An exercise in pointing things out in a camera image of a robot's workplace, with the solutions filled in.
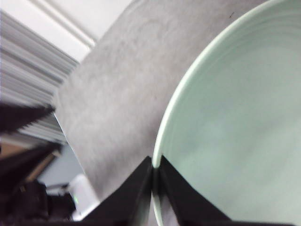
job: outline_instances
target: plate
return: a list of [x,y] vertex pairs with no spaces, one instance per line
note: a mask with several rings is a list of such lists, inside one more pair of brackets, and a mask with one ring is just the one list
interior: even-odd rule
[[231,219],[301,225],[300,0],[256,7],[199,55],[167,106],[155,168],[161,155]]

